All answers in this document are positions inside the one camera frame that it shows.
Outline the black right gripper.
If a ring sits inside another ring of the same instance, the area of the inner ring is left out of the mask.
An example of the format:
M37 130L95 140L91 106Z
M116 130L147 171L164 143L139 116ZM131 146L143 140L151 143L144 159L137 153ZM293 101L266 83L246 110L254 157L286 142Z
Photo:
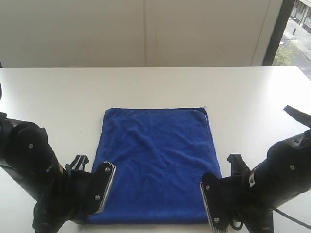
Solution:
M249 191L251 170L240 154L230 154L230 176L221 179L229 224L236 231L246 227L250 233L273 233L272 211Z

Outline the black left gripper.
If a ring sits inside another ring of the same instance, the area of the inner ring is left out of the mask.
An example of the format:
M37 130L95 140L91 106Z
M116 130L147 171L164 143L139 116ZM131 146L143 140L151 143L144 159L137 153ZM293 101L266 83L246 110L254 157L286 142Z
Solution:
M56 233L68 220L86 218L83 201L91 187L92 174L85 171L86 155L77 155L70 164L51 164L48 182L34 207L32 227L36 233Z

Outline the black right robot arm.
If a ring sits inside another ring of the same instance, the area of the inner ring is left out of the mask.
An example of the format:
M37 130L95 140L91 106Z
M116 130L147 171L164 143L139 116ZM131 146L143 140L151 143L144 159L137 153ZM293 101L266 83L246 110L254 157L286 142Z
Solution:
M241 222L251 233L274 232L272 212L311 188L311 116L288 105L284 111L308 129L273 144L253 169L240 154L227 158L231 174L223 181L233 211L230 224Z

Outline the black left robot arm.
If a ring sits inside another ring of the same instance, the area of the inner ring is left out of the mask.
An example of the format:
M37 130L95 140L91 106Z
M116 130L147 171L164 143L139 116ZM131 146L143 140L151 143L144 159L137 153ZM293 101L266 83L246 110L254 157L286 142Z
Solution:
M0 114L0 166L35 201L32 228L56 233L66 221L83 223L90 173L61 166L44 128Z

